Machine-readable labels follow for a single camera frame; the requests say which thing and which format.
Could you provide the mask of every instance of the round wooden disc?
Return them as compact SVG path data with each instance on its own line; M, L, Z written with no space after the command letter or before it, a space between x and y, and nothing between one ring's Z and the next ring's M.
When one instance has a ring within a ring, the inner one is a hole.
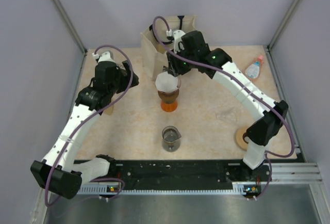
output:
M235 139L236 139L236 143L237 145L243 149L243 150L247 150L248 149L248 143L246 143L243 139L243 135L246 133L246 130L248 129L247 126L244 126L240 129L237 130L236 132L236 136L235 136Z

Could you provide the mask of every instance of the beige table surface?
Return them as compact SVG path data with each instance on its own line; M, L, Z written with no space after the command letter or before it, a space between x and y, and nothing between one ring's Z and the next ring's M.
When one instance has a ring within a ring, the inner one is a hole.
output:
M254 57L265 55L262 46L222 46L244 70ZM112 115L103 114L89 131L76 159L92 159L107 154L115 159L233 159L243 158L245 151L234 142L236 130L253 123L252 116L219 83L197 70L181 76L178 108L166 113L160 108L154 82L143 71L140 48L123 49L132 61L140 84L115 104ZM90 50L79 89L94 76L96 62ZM116 62L124 58L113 51ZM279 100L274 79L265 59L255 83L265 94ZM167 152L161 146L161 132L172 125L180 131L181 147ZM270 150L280 154L290 151L290 140L284 127L271 143Z

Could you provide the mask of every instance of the gray floor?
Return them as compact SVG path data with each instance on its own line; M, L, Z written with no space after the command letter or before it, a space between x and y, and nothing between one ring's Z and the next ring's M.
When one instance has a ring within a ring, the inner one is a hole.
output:
M242 196L121 196L108 203L98 198L78 203L85 197L60 200L45 223L320 223L309 186L271 185L257 202ZM61 218L54 217L73 204Z

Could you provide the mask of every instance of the plastic bottle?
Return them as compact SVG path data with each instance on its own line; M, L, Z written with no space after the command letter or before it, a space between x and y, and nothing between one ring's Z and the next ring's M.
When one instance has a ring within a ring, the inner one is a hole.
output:
M263 65L263 55L254 58L251 65L247 67L244 74L252 82L256 81L261 73L261 66Z

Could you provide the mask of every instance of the wall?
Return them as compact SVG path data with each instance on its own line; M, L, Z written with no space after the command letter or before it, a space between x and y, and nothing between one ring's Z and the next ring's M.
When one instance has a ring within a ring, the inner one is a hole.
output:
M304 153L318 162L330 193L330 2L303 0L273 56L285 83Z
M64 127L82 55L50 0L0 0L0 223L28 223L30 172Z
M139 46L156 15L197 14L211 45L268 44L292 0L61 0L86 47Z

